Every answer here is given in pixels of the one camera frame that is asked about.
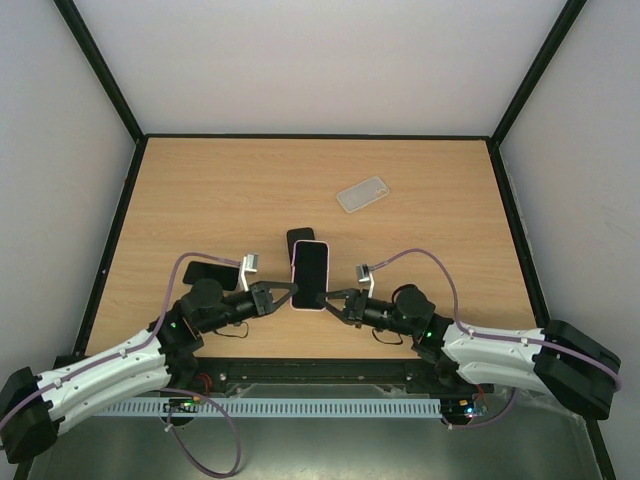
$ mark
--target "phone case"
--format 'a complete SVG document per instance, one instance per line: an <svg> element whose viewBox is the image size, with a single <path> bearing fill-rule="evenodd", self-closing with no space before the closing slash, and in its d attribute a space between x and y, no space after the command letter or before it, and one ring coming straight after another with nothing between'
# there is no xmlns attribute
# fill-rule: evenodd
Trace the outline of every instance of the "phone case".
<svg viewBox="0 0 640 480"><path fill-rule="evenodd" d="M293 259L291 260L291 283L293 283L293 280L296 276L296 266L295 266L295 260L296 260L296 245L298 245L298 243L300 242L313 242L313 243L324 243L327 246L327 284L325 285L324 289L325 291L329 291L329 244L327 242L321 242L320 240L298 240L296 241L296 243L293 244ZM293 296L291 296L291 298L289 299L289 305L291 306L291 308L293 310L296 310L298 312L323 312L326 310L326 308L321 308L321 309L315 309L315 308L296 308L293 306Z"/></svg>
<svg viewBox="0 0 640 480"><path fill-rule="evenodd" d="M382 179L380 177L371 177L338 193L336 198L345 212L353 213L387 195L389 195L389 187L385 185Z"/></svg>

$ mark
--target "smartphone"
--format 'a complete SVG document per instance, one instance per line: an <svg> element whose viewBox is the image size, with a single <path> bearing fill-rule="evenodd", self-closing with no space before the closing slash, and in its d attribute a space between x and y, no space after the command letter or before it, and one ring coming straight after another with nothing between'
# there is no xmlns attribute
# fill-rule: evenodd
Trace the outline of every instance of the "smartphone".
<svg viewBox="0 0 640 480"><path fill-rule="evenodd" d="M293 246L298 240L315 240L316 235L313 233L313 228L302 227L293 228L287 231L287 247L289 248L289 262L293 265Z"/></svg>
<svg viewBox="0 0 640 480"><path fill-rule="evenodd" d="M214 263L189 262L182 282L187 285L193 285L203 278L211 278L222 285L223 290L233 292L238 287L239 275L240 269L236 267Z"/></svg>
<svg viewBox="0 0 640 480"><path fill-rule="evenodd" d="M324 310L317 297L326 293L329 286L329 245L317 240L298 240L293 246L291 281L298 286L298 293L291 297L292 308Z"/></svg>

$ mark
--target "wooden table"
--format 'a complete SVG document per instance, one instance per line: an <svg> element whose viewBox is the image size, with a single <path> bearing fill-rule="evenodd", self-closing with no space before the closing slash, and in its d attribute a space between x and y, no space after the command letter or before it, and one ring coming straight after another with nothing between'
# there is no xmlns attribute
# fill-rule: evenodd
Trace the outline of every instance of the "wooden table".
<svg viewBox="0 0 640 480"><path fill-rule="evenodd" d="M347 214L335 194L373 175L390 194ZM355 266L410 247L435 253L460 294L462 318L501 328L535 321L482 141L152 138L146 148L88 354L124 341L158 316L173 263L186 251L240 260L260 254L256 279L289 281L286 231L313 227L330 245L329 288L357 287ZM186 263L179 272L182 278ZM376 297L416 283L443 315L449 286L413 254L378 272ZM188 287L178 283L173 298ZM248 338L209 334L201 357L415 358L409 343L289 305L253 319ZM228 327L225 333L233 329ZM384 340L394 336L380 334Z"/></svg>

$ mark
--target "white wall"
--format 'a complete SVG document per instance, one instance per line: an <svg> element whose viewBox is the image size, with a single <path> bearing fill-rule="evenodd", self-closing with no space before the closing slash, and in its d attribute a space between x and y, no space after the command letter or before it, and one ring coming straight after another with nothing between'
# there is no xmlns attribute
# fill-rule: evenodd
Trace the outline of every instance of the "white wall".
<svg viewBox="0 0 640 480"><path fill-rule="evenodd" d="M551 313L622 359L601 428L637 478L640 2L590 0L503 145Z"/></svg>
<svg viewBox="0 0 640 480"><path fill-rule="evenodd" d="M492 133L564 0L76 0L145 132Z"/></svg>
<svg viewBox="0 0 640 480"><path fill-rule="evenodd" d="M3 385L70 353L133 142L53 2L0 2L0 72Z"/></svg>

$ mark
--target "purple cable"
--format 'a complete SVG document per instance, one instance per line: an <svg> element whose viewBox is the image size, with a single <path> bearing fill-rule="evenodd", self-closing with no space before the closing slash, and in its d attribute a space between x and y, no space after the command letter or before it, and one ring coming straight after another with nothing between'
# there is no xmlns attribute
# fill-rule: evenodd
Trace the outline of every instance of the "purple cable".
<svg viewBox="0 0 640 480"><path fill-rule="evenodd" d="M171 415L173 414L173 410L170 410L169 415L167 415L167 428L169 429L168 431L170 431L171 434L173 435L173 438L176 439L176 442L178 442L178 445L180 446L182 453L184 453L184 456L187 457L187 460L189 460L191 465L196 467L205 475L212 478L229 478L234 476L236 473L238 473L238 467L240 466L240 458L242 457L242 445L240 443L240 434L238 433L238 428L236 427L235 423L233 423L233 419L229 416L229 414L225 411L225 409L222 408L222 406L220 406L218 403L214 402L211 398L203 397L199 393L191 392L189 390L181 390L179 388L161 388L160 391L165 393L179 393L182 395L189 395L191 397L201 398L202 400L207 402L209 405L214 407L216 410L218 410L224 416L224 418L227 420L227 423L229 424L229 427L231 427L231 432L233 432L233 436L236 440L236 461L233 464L233 467L231 468L231 470L229 470L226 473L218 473L218 472L214 472L213 470L209 470L207 467L205 467L200 462L198 462L193 457L193 455L191 455L191 453L189 452L189 450L187 450L187 447L182 442L182 440L178 436L178 433L176 432L176 429L173 427L171 423Z"/></svg>
<svg viewBox="0 0 640 480"><path fill-rule="evenodd" d="M447 278L447 281L449 282L449 285L451 286L451 293L453 294L453 320L454 320L454 322L456 324L456 327L458 327L458 329L460 329L460 331L463 332L465 335L471 336L471 333L469 332L469 328L466 327L462 323L462 321L460 321L459 306L458 306L458 290L456 289L456 285L453 282L453 278L451 277L451 274L447 270L447 267L444 266L444 263L442 263L440 261L440 259L438 257L436 257L433 253L428 252L427 250L423 250L422 248L409 248L408 250L405 250L403 252L398 253L397 255L394 255L389 260L385 260L384 262L380 262L380 263L375 264L372 267L369 267L369 270L371 272L373 272L373 271L378 270L378 269L380 269L382 267L386 267L390 263L395 262L397 259L399 259L401 257L404 257L405 255L408 255L409 253L422 253L423 255L426 255L431 260L436 262L438 267L440 267L440 270L442 270L442 273L444 273L444 276ZM500 341L503 341L503 342L521 343L521 341L522 341L522 339L518 338L518 337L510 337L510 336L507 336L507 335L492 335L492 334L488 334L488 333L473 332L473 336L478 337L478 338L486 338L487 340L500 340ZM543 347L547 347L547 348L550 348L552 350L556 350L556 351L558 351L560 353L565 353L567 355L575 357L578 360L582 360L583 362L588 363L589 365L592 365L592 366L596 367L598 370L601 370L602 372L606 373L609 377L611 377L613 379L613 381L615 382L615 391L616 392L622 388L622 381L620 379L620 376L616 372L614 372L612 369L610 369L606 365L598 362L597 360L594 360L593 358L588 357L587 355L584 355L584 354L582 354L580 352L576 352L575 350L571 350L570 348L563 347L562 345L557 345L557 344L552 343L552 342L547 342L545 340L537 340L537 339L533 339L533 338L528 338L527 342L531 343L531 344L534 344L534 345L540 345L540 346L543 346Z"/></svg>
<svg viewBox="0 0 640 480"><path fill-rule="evenodd" d="M167 314L167 310L169 309L169 302L171 301L171 292L173 290L173 284L175 283L175 280L176 280L176 275L178 274L178 268L180 268L180 264L187 257L201 257L201 258L205 258L207 260L211 260L211 261L214 261L214 262L224 263L224 264L230 265L232 267L240 267L240 262L236 262L235 260L228 260L226 258L214 257L212 255L207 255L206 253L187 252L187 253L183 253L182 255L180 255L178 257L178 259L176 260L175 264L173 265L173 270L171 270L171 276L169 277L169 283L167 285L167 291L165 293L164 302L162 304L162 311L160 312L160 317L158 318L158 322L156 323L155 328L153 329L153 331L151 332L149 337L144 342L142 342L140 345L136 345L134 347L126 349L125 352L127 354L137 352L138 350L141 350L141 349L147 347L153 341L153 339L156 337L156 335L158 335L158 332L160 331L160 328L162 327L162 323L164 322L164 317ZM62 383L68 382L69 380L71 380L72 378L80 375L81 373L84 373L87 370L95 368L95 367L97 367L99 365L107 363L107 362L109 362L111 360L114 360L116 358L121 358L121 355L119 353L114 353L112 355L108 355L108 356L106 356L104 358L96 360L95 362L88 363L87 365L79 368L78 370L76 370L74 372L71 372L68 375L65 375L64 377L61 377L60 381ZM11 420L16 413L18 413L20 410L22 410L25 406L27 406L33 400L38 398L40 395L42 395L43 393L48 392L49 390L51 390L53 388L55 388L55 385L53 383L50 383L49 385L45 385L44 387L40 388L39 390L36 390L35 392L33 392L31 395L27 396L24 400L19 402L15 407L13 407L11 410L9 410L9 412L4 416L4 418L2 418L2 420L0 420L0 431L2 431L2 429L6 426L6 424L9 422L9 420Z"/></svg>
<svg viewBox="0 0 640 480"><path fill-rule="evenodd" d="M504 407L504 409L495 417L490 418L489 420L487 420L486 422L482 422L482 423L475 423L473 425L452 425L449 420L447 420L446 418L444 418L444 416L442 417L442 421L444 422L444 424L450 428L451 430L469 430L471 428L480 428L480 427L486 427L488 425L491 425L492 423L496 423L498 420L502 420L502 418L504 418L507 413L509 413L509 411L513 408L513 406L516 404L516 400L518 398L519 395L519 391L517 388L513 389L513 394L511 394L511 398L509 399L509 403L507 403L507 405Z"/></svg>

